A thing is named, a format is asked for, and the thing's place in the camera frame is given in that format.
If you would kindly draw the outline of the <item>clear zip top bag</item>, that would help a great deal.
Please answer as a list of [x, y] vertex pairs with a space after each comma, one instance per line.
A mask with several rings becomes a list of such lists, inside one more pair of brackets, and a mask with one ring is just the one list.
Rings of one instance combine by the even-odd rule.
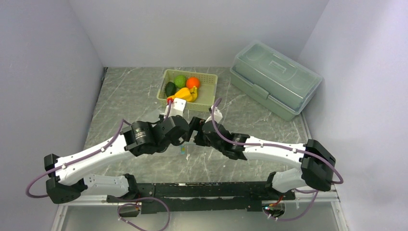
[[195, 146], [193, 142], [185, 142], [180, 146], [169, 145], [167, 149], [162, 153], [155, 153], [156, 156], [161, 157], [173, 157], [178, 155], [187, 155], [188, 147]]

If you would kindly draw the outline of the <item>yellow bell pepper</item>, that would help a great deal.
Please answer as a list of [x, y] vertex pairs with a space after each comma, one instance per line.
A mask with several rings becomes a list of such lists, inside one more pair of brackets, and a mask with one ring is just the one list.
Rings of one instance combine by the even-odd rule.
[[183, 99], [187, 102], [192, 102], [193, 96], [190, 92], [190, 89], [185, 87], [181, 88], [179, 91], [177, 91], [174, 95], [167, 97], [167, 100], [175, 100], [176, 98]]

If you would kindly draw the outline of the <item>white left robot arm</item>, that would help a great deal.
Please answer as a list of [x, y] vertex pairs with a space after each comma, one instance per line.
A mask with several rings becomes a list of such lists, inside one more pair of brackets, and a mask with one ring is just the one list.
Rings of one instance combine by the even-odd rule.
[[109, 195], [132, 202], [140, 196], [136, 179], [131, 174], [119, 177], [93, 173], [99, 167], [143, 154], [163, 153], [169, 145], [180, 146], [189, 132], [188, 122], [179, 115], [156, 122], [136, 121], [120, 128], [106, 142], [77, 154], [44, 158], [50, 171], [46, 192], [55, 204], [71, 202], [82, 195]]

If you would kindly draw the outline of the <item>green lime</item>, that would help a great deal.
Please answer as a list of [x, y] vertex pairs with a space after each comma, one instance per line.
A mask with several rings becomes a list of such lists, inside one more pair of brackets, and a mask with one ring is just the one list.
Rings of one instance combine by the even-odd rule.
[[178, 89], [186, 87], [187, 78], [185, 75], [178, 75], [174, 78], [174, 84]]

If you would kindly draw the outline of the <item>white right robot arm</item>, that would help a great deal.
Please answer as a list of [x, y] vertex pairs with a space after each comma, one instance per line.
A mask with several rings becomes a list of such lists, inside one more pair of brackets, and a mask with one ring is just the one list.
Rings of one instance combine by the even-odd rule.
[[290, 167], [270, 173], [265, 186], [266, 196], [276, 200], [292, 189], [308, 186], [327, 192], [334, 184], [334, 156], [317, 140], [287, 144], [264, 141], [243, 133], [227, 131], [222, 124], [194, 117], [189, 136], [197, 132], [194, 143], [216, 149], [232, 160], [276, 161]]

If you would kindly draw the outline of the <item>pale green perforated basket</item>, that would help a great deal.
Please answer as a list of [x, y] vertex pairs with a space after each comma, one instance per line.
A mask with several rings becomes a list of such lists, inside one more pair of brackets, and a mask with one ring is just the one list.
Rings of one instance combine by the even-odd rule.
[[186, 78], [196, 77], [200, 80], [201, 86], [198, 89], [198, 96], [195, 102], [187, 102], [186, 108], [191, 111], [205, 112], [215, 101], [218, 76], [214, 74], [205, 74], [189, 71], [180, 71], [168, 69], [164, 72], [161, 87], [158, 90], [156, 98], [158, 101], [166, 106], [168, 103], [167, 97], [164, 93], [166, 83], [173, 82], [178, 75], [185, 75]]

